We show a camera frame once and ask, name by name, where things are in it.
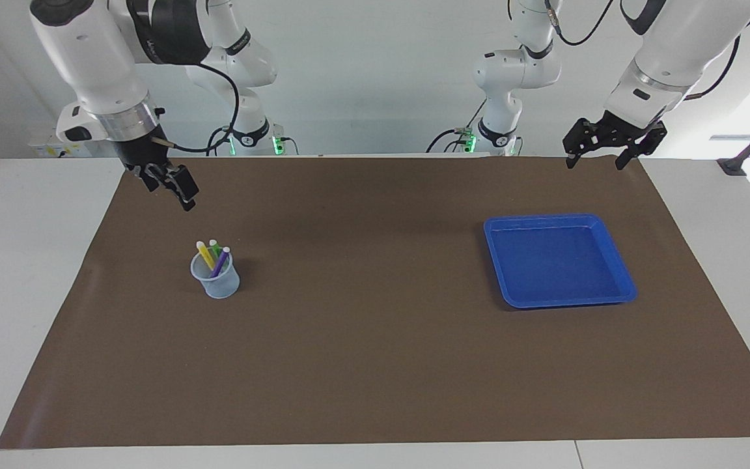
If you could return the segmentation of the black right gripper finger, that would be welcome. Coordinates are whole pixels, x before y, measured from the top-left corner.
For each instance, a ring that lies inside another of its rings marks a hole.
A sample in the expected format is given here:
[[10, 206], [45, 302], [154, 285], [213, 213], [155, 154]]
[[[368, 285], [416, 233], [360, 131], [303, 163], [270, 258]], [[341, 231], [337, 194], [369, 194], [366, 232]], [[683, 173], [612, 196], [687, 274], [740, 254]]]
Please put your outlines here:
[[154, 175], [153, 169], [158, 169], [158, 165], [154, 163], [127, 164], [127, 170], [139, 178], [149, 192], [154, 192], [160, 187], [160, 179]]
[[193, 210], [196, 205], [194, 199], [199, 193], [199, 187], [187, 166], [184, 166], [184, 164], [178, 166], [158, 164], [157, 181], [176, 196], [184, 212]]

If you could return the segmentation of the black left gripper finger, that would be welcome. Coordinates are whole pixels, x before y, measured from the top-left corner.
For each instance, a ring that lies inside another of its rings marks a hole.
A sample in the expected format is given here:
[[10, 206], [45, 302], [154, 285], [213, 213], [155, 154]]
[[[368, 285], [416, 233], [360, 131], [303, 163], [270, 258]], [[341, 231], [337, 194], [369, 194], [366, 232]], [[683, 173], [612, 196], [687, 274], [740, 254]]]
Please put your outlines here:
[[586, 118], [580, 118], [572, 125], [562, 139], [566, 168], [573, 169], [584, 154], [601, 149], [602, 130], [601, 122], [590, 122]]
[[617, 170], [621, 171], [625, 169], [634, 158], [652, 155], [668, 133], [669, 131], [667, 131], [665, 123], [658, 121], [652, 125], [648, 133], [638, 142], [630, 140], [626, 148], [623, 149], [619, 157], [615, 160]]

